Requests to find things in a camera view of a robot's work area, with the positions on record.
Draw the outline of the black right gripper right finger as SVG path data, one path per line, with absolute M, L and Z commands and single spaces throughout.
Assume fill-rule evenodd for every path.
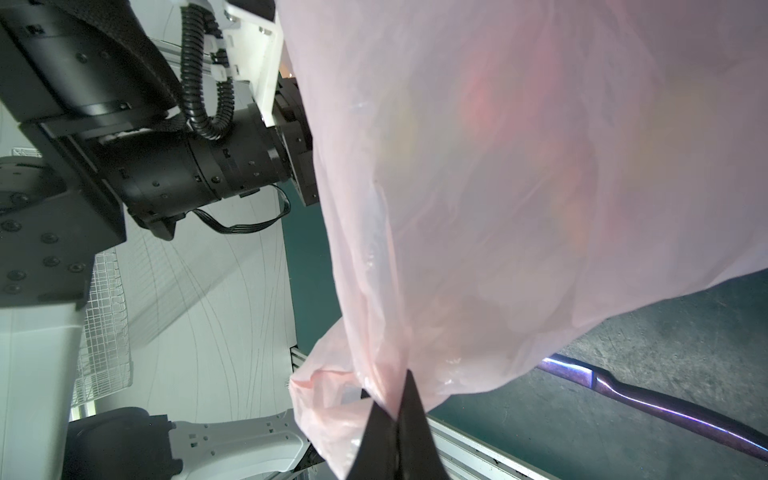
M 449 479 L 410 370 L 406 374 L 397 420 L 397 459 L 397 479 Z

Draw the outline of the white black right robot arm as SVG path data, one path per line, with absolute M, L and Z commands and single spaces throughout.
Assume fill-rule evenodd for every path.
M 224 423 L 172 422 L 138 407 L 73 421 L 64 450 L 64 479 L 298 479 L 323 459 L 291 410 Z M 416 382 L 408 376 L 392 418 L 379 405 L 369 415 L 352 479 L 446 479 Z

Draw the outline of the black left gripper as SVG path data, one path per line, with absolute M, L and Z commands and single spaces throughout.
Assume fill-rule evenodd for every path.
M 294 77 L 278 76 L 272 114 L 290 164 L 291 181 L 305 206 L 317 204 L 319 194 L 313 164 L 313 137 Z

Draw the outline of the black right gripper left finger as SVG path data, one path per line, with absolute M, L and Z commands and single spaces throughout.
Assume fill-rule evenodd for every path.
M 395 480 L 399 478 L 398 425 L 373 403 L 361 443 L 347 480 Z

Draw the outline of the pink plastic bag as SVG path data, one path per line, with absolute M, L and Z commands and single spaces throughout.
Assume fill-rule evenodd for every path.
M 340 319 L 291 377 L 346 477 L 607 318 L 767 266 L 763 1 L 281 1 Z

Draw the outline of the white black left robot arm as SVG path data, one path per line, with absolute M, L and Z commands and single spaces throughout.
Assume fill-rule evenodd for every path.
M 5 479 L 288 478 L 309 441 L 291 411 L 173 422 L 136 407 L 69 417 L 97 256 L 125 221 L 162 240 L 209 204 L 291 182 L 319 199 L 297 83 L 279 72 L 271 1 L 182 1 L 171 67 L 126 1 L 5 1 L 1 101 L 32 157 L 1 160 L 1 475 Z

